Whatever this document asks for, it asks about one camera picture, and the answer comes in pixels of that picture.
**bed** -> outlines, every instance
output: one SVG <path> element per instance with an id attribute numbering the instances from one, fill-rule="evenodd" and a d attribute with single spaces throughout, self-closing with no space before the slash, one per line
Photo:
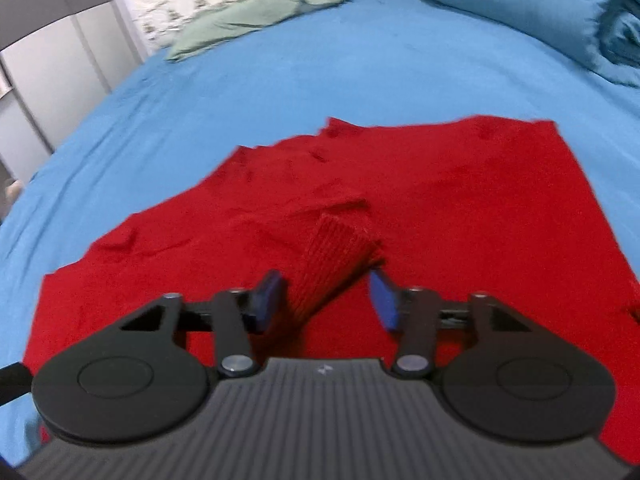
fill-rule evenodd
<path id="1" fill-rule="evenodd" d="M 184 60 L 159 50 L 34 176 L 0 228 L 0 365 L 19 361 L 43 276 L 128 215 L 194 186 L 238 144 L 473 114 L 556 121 L 640 276 L 640 91 L 548 44 L 426 0 L 349 0 Z M 29 396 L 0 409 L 0 455 L 36 446 Z"/>

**white logo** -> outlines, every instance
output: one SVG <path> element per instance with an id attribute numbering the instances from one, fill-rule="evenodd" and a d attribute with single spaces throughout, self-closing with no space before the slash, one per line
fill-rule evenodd
<path id="1" fill-rule="evenodd" d="M 330 365 L 322 365 L 321 367 L 318 368 L 318 373 L 322 375 L 327 375 L 329 372 L 333 372 L 333 371 L 334 371 L 334 367 Z"/>

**blue bed sheet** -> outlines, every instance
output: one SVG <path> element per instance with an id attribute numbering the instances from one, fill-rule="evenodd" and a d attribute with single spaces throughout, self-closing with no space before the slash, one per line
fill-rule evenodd
<path id="1" fill-rule="evenodd" d="M 640 91 L 539 40 L 421 0 L 351 0 L 177 64 L 162 56 L 83 122 L 0 227 L 0 366 L 22 357 L 45 274 L 196 184 L 237 144 L 310 134 L 328 116 L 551 118 L 640 271 Z M 13 464 L 30 452 L 35 413 L 29 397 L 0 409 L 0 454 Z"/>

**red garment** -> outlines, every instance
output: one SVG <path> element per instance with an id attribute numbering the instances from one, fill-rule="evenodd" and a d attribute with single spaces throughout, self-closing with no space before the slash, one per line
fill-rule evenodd
<path id="1" fill-rule="evenodd" d="M 323 246 L 304 247 L 314 247 L 323 214 L 382 240 L 396 283 L 452 300 L 487 290 L 599 359 L 618 386 L 602 439 L 640 461 L 640 327 L 629 314 L 638 284 L 548 121 L 361 128 L 330 120 L 318 136 L 239 148 L 195 188 L 131 216 L 47 276 L 24 362 L 35 371 L 167 291 L 204 300 L 252 286 L 270 268 L 308 291 L 300 269 Z M 325 271 L 341 261 L 340 245 L 327 247 Z M 269 354 L 389 363 L 395 347 L 360 280 Z M 193 335 L 189 348 L 210 362 L 210 337 Z"/>

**silver bolt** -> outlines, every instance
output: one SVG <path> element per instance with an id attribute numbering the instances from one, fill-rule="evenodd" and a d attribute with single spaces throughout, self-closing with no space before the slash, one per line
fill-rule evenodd
<path id="1" fill-rule="evenodd" d="M 396 365 L 405 372 L 420 372 L 427 369 L 429 361 L 421 355 L 408 354 L 399 358 Z"/>
<path id="2" fill-rule="evenodd" d="M 242 354 L 228 355 L 222 359 L 222 367 L 229 372 L 245 372 L 253 365 L 254 360 Z"/>

